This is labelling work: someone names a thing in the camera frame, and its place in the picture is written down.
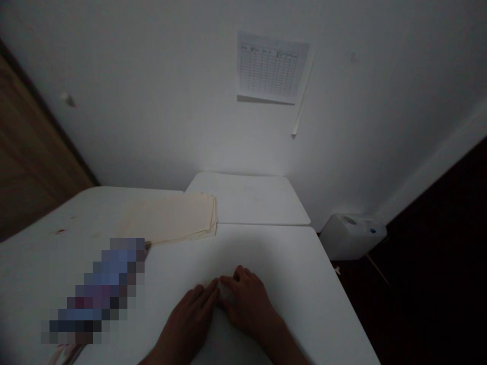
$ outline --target beige paper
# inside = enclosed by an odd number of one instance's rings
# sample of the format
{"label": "beige paper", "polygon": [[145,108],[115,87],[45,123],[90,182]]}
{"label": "beige paper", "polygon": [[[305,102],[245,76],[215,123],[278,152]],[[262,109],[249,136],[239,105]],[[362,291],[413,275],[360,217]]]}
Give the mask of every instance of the beige paper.
{"label": "beige paper", "polygon": [[216,234],[216,198],[201,193],[134,202],[121,220],[118,237],[144,237],[152,244],[195,240]]}

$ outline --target hand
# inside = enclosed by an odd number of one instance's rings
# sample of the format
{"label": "hand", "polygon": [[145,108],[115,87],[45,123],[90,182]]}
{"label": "hand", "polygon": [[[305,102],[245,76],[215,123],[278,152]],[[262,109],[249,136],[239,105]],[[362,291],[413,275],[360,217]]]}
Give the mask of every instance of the hand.
{"label": "hand", "polygon": [[188,291],[173,309],[152,351],[140,364],[190,364],[206,341],[220,290],[218,279]]}
{"label": "hand", "polygon": [[232,290],[236,304],[228,300],[219,300],[228,315],[230,323],[263,345],[276,331],[286,325],[270,303],[264,284],[249,269],[241,265],[235,269],[233,277],[221,276],[223,285]]}
{"label": "hand", "polygon": [[219,306],[232,325],[257,340],[273,364],[309,365],[256,274],[237,266],[233,277],[221,276],[220,281],[232,290],[236,304],[219,300]]}

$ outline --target table surface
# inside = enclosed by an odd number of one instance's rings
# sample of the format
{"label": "table surface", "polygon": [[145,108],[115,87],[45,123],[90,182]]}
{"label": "table surface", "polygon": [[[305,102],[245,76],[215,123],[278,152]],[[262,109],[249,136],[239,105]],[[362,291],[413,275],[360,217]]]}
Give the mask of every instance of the table surface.
{"label": "table surface", "polygon": [[[131,201],[168,194],[177,192],[89,189],[2,243],[4,356],[14,363],[46,363],[56,345],[41,344],[41,320],[74,296],[75,284],[83,283],[83,274],[91,272],[92,262],[109,247]],[[189,288],[230,275],[239,264],[261,277],[277,311],[315,363],[379,364],[314,230],[257,225],[219,225],[215,237],[153,247],[145,262],[144,284],[138,284],[136,297],[129,299],[127,319],[112,321],[109,343],[88,345],[77,364],[138,363]],[[268,359],[215,310],[207,342],[194,363]]]}
{"label": "table surface", "polygon": [[306,226],[311,220],[283,176],[240,176],[200,172],[186,192],[217,197],[218,223]]}
{"label": "table surface", "polygon": [[75,284],[110,248],[125,209],[138,199],[178,191],[87,189],[0,243],[0,356],[5,363],[48,363],[56,345],[41,344],[41,320],[66,307]]}

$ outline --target white folding table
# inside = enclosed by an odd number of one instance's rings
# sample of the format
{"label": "white folding table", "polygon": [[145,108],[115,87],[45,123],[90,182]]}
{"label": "white folding table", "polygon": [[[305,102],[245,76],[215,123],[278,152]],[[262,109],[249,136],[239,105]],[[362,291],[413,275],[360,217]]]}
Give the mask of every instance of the white folding table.
{"label": "white folding table", "polygon": [[[0,335],[2,349],[10,350],[7,355],[14,363],[48,361],[56,346],[41,344],[41,319],[74,296],[75,284],[83,283],[83,273],[91,272],[91,263],[109,247],[131,202],[178,193],[92,188],[0,244]],[[220,210],[218,218],[225,220]],[[110,342],[86,346],[77,364],[137,363],[189,288],[231,275],[239,264],[263,280],[276,310],[312,361],[379,364],[314,230],[256,224],[219,224],[215,237],[152,247],[144,285],[137,285],[126,320],[112,322]],[[268,359],[215,310],[207,342],[194,363]]]}

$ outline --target finger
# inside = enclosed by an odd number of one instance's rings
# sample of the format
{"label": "finger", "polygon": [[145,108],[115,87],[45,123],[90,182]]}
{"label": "finger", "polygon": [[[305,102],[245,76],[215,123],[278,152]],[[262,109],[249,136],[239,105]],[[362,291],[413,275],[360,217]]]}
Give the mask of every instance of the finger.
{"label": "finger", "polygon": [[203,307],[204,306],[204,304],[206,303],[206,301],[208,300],[208,298],[210,297],[210,295],[215,291],[215,288],[217,287],[217,285],[218,285],[218,279],[215,278],[206,287],[206,289],[203,291],[203,293],[201,293],[201,295],[199,296],[198,300],[196,301],[196,303],[198,303],[198,305],[200,307]]}
{"label": "finger", "polygon": [[237,311],[234,306],[228,301],[224,299],[217,300],[217,307],[223,309],[230,320],[230,323],[234,324],[237,322]]}
{"label": "finger", "polygon": [[193,289],[189,289],[186,292],[186,294],[184,294],[184,297],[181,299],[180,303],[185,303],[185,302],[189,301],[189,298],[190,298],[192,293],[193,293]]}
{"label": "finger", "polygon": [[212,311],[217,303],[219,296],[220,296],[220,289],[216,288],[214,291],[212,291],[212,293],[208,297],[208,300],[205,302],[203,306],[203,312]]}
{"label": "finger", "polygon": [[235,269],[235,273],[233,274],[233,278],[236,281],[240,281],[240,279],[244,274],[245,274],[244,267],[242,265],[238,265],[237,268]]}
{"label": "finger", "polygon": [[198,284],[197,286],[195,286],[193,289],[193,292],[191,293],[191,295],[188,298],[187,303],[188,304],[194,303],[199,298],[201,293],[203,293],[203,291],[204,291],[203,285]]}
{"label": "finger", "polygon": [[220,276],[220,282],[233,292],[237,290],[237,282],[230,276]]}

